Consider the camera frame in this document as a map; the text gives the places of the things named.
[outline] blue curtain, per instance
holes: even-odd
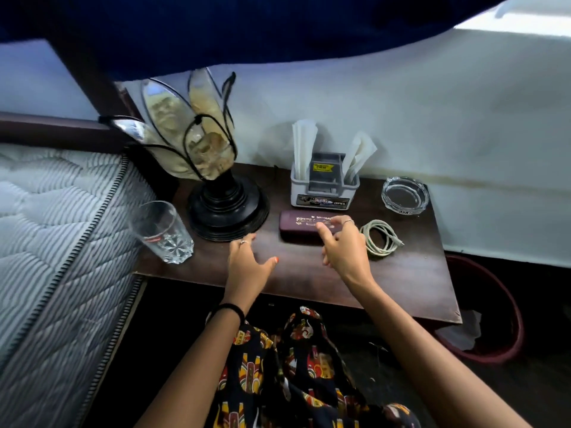
[[[52,0],[114,80],[378,52],[504,0]],[[41,37],[9,5],[0,40]]]

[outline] drinking glass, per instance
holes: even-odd
[[[194,252],[194,240],[169,202],[151,201],[139,206],[129,219],[129,228],[166,263],[180,264]]]

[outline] hand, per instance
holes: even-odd
[[[334,216],[331,223],[343,225],[335,236],[323,223],[315,225],[324,244],[323,265],[334,268],[349,290],[355,285],[374,283],[365,236],[359,233],[350,216]]]
[[[264,264],[258,264],[253,257],[252,242],[254,234],[248,234],[240,240],[230,243],[228,256],[228,280],[222,303],[232,303],[248,314],[256,297],[266,286],[269,275],[275,269],[277,257],[272,257]]]

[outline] lamp cord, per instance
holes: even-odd
[[[378,230],[385,235],[385,246],[383,248],[378,247],[371,240],[370,232],[372,229]],[[368,224],[363,225],[359,231],[365,235],[367,251],[377,257],[386,257],[396,251],[399,246],[404,246],[404,243],[396,236],[392,227],[385,221],[373,219]]]

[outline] colorful printed fabric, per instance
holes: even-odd
[[[310,308],[272,337],[246,322],[233,344],[207,427],[420,428],[404,405],[367,405]]]

